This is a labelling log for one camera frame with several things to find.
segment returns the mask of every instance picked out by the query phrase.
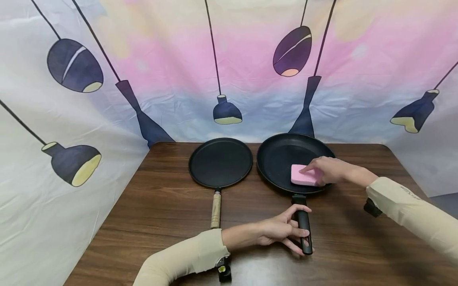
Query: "wooden handle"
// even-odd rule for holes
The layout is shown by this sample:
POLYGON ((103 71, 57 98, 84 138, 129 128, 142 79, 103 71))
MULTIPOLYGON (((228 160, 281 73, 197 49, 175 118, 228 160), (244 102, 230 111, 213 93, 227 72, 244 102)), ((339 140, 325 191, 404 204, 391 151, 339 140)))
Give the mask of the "wooden handle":
POLYGON ((219 222, 221 218, 221 194, 219 192, 215 192, 213 195, 213 209, 212 209, 212 223, 210 224, 210 228, 219 228, 219 222))

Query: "lamp shade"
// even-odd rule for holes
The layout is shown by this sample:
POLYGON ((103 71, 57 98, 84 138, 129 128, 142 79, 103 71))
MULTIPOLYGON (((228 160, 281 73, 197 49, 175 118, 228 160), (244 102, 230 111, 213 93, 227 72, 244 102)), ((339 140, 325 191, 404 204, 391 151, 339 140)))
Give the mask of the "lamp shade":
POLYGON ((289 32, 273 54, 273 68, 281 76, 295 76, 307 63, 312 48, 312 34, 306 26, 289 32))
POLYGON ((315 137, 312 117, 310 115, 310 103, 312 101, 313 96, 315 95, 320 80, 321 76, 309 77, 307 82, 307 89, 305 91, 304 106, 299 116, 297 117, 296 122, 294 122, 293 127, 291 127, 289 133, 300 133, 311 137, 315 137))
POLYGON ((43 146, 41 151, 51 156, 54 172, 74 187, 84 184, 102 159, 97 149, 87 145, 64 148, 57 142, 51 142, 43 146))
POLYGON ((77 41, 60 39, 48 52, 48 69, 62 86, 76 92, 94 92, 104 74, 92 53, 77 41))
POLYGON ((439 95, 439 90, 433 89, 425 92, 422 98, 399 110, 390 122, 404 126, 409 133, 418 133, 429 115, 434 110, 433 100, 439 95))
POLYGON ((218 104, 213 108, 213 120, 218 124, 234 124, 242 122, 242 113, 232 103, 227 102, 224 94, 218 95, 218 104))
POLYGON ((142 136, 148 141, 148 148, 151 148, 157 142, 175 142, 159 124, 142 111, 129 81, 120 81, 116 84, 116 87, 135 110, 142 136))

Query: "pan handle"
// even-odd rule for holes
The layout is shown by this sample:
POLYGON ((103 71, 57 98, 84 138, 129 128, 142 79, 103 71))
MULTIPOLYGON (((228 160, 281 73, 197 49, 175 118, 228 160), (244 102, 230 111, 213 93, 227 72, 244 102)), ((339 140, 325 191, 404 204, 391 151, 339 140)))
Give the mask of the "pan handle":
MULTIPOLYGON (((307 205, 306 197, 300 194, 295 194, 291 202, 293 204, 298 204, 298 205, 307 205)), ((312 234, 310 230, 309 214, 306 211, 298 210, 296 212, 296 216, 297 216, 297 222, 299 223, 299 228, 310 231, 309 236, 307 236, 309 246, 306 246, 304 237, 300 238, 300 244, 302 244, 302 253, 307 254, 307 255, 312 255, 313 254, 312 234)))
POLYGON ((219 228, 221 220, 221 188, 215 188, 213 195, 212 222, 210 229, 219 228))

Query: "sponge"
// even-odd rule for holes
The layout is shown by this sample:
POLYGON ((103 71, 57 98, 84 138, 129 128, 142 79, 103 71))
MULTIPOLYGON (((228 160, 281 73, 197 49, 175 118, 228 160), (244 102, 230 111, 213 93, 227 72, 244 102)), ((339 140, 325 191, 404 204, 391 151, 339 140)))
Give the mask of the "sponge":
POLYGON ((316 182, 323 177, 323 172, 319 169, 312 169, 304 174, 299 173, 300 170, 307 165, 291 165, 291 182, 302 186, 316 186, 316 182))

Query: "hand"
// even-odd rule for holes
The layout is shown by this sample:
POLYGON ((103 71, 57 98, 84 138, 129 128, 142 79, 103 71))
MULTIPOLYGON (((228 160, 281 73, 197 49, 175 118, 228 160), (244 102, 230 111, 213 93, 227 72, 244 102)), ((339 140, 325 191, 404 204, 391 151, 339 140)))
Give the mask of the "hand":
POLYGON ((315 158, 307 167, 299 172, 305 173, 312 169, 320 169, 323 172, 323 177, 317 182, 319 186, 347 180, 365 188, 378 178, 375 174, 363 167, 352 165, 331 157, 315 158))
POLYGON ((312 211, 305 205, 292 205, 285 212, 273 218, 224 229, 221 232, 223 244, 229 252, 232 252, 251 245, 270 245, 274 242, 281 242, 295 253, 304 256, 302 250, 289 239, 300 242, 301 237, 307 237, 310 234, 309 230, 299 229, 297 221, 291 219, 298 210, 312 211))
POLYGON ((312 210, 306 205, 292 205, 285 212, 274 216, 273 218, 258 222, 261 230, 261 236, 258 238, 259 245, 270 245, 274 242, 281 242, 293 252, 304 256, 302 249, 295 245, 291 239, 300 242, 301 237, 310 235, 309 230, 300 229, 297 221, 292 220, 292 216, 298 210, 311 212, 312 210))

